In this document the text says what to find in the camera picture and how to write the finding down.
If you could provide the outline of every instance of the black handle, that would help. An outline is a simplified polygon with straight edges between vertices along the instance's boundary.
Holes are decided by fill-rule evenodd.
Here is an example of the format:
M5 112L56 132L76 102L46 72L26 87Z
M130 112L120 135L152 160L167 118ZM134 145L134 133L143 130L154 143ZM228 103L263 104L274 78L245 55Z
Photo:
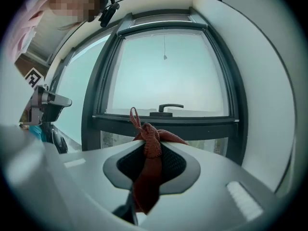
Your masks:
M164 112L165 107L179 107L179 108L184 108L184 105L182 104L174 104L174 103L167 103L167 104L161 104L159 106L158 112Z

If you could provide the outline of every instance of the window frame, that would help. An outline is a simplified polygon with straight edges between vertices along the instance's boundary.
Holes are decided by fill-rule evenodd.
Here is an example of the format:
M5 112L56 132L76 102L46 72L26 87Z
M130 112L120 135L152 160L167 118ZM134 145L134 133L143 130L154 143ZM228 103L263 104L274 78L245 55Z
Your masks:
M167 21L130 27L141 17L159 14L187 14L195 22ZM112 73L125 36L160 29L191 29L204 33L221 67L228 96L228 116L217 117L149 117L140 116L141 123L149 122L157 129L165 129L184 140L228 138L226 157L241 165L247 142L248 111L243 81L236 62L221 36L195 9L158 10L127 14L114 27L104 45L91 74L82 113L82 150L101 148L101 131L134 137L137 130L128 115L104 114L107 108Z

